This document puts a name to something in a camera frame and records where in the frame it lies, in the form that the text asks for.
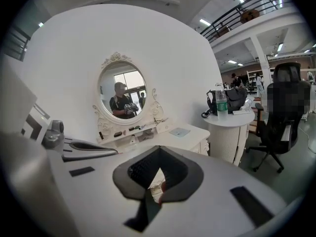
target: black rectangle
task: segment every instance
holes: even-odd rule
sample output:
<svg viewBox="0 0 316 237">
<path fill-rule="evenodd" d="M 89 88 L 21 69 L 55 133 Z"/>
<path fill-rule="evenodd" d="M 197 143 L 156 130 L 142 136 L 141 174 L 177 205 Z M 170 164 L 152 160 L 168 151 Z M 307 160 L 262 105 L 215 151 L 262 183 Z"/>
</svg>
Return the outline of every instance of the black rectangle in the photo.
<svg viewBox="0 0 316 237">
<path fill-rule="evenodd" d="M 99 132 L 101 139 L 104 139 L 102 132 Z"/>
<path fill-rule="evenodd" d="M 273 214 L 246 187 L 233 188 L 231 193 L 256 227 L 273 218 Z"/>
<path fill-rule="evenodd" d="M 70 170 L 69 173 L 71 174 L 72 177 L 75 177 L 75 176 L 80 176 L 80 175 L 92 172 L 94 170 L 95 169 L 93 167 L 85 167 L 85 168 Z"/>
</svg>

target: gray device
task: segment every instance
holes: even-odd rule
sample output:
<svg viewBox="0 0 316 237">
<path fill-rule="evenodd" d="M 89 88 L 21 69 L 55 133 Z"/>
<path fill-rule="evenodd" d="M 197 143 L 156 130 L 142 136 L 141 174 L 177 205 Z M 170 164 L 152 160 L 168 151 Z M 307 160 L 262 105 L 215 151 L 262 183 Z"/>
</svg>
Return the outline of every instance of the gray device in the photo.
<svg viewBox="0 0 316 237">
<path fill-rule="evenodd" d="M 55 148 L 64 139 L 64 124 L 61 120 L 52 120 L 43 138 L 45 148 Z"/>
</svg>

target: paper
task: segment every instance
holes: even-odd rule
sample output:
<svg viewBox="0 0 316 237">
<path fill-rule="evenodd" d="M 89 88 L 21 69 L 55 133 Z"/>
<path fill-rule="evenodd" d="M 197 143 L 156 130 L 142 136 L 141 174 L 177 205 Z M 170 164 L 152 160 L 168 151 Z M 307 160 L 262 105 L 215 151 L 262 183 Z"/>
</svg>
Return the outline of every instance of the paper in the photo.
<svg viewBox="0 0 316 237">
<path fill-rule="evenodd" d="M 177 137 L 184 137 L 189 132 L 190 132 L 190 130 L 186 130 L 183 128 L 176 128 L 176 129 L 173 129 L 172 131 L 170 131 L 169 133 L 171 133 L 172 135 L 175 135 Z"/>
</svg>

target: railing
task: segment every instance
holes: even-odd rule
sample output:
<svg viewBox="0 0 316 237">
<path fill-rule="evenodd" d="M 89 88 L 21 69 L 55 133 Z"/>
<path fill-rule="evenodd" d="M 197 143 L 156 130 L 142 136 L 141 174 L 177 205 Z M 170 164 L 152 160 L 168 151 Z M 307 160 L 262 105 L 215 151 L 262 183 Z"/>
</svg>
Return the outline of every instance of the railing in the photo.
<svg viewBox="0 0 316 237">
<path fill-rule="evenodd" d="M 211 43 L 225 33 L 258 16 L 292 6 L 291 0 L 282 0 L 281 6 L 279 1 L 280 0 L 246 0 L 216 19 L 200 34 Z"/>
<path fill-rule="evenodd" d="M 11 26 L 3 41 L 4 53 L 17 60 L 23 61 L 27 43 L 31 39 L 24 31 Z"/>
</svg>

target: black backpack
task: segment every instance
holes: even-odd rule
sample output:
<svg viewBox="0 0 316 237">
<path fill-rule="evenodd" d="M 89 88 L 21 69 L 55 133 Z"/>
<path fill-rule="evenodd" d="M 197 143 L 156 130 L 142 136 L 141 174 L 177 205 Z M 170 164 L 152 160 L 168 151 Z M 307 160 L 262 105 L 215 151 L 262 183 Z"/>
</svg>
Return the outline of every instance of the black backpack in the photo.
<svg viewBox="0 0 316 237">
<path fill-rule="evenodd" d="M 209 110 L 206 113 L 201 114 L 202 118 L 207 118 L 211 113 L 217 116 L 215 92 L 215 90 L 207 92 L 206 96 Z M 208 96 L 209 93 L 212 93 L 212 101 Z M 231 114 L 233 111 L 238 111 L 244 105 L 247 99 L 247 90 L 245 88 L 225 90 L 225 95 L 227 99 L 228 114 Z"/>
</svg>

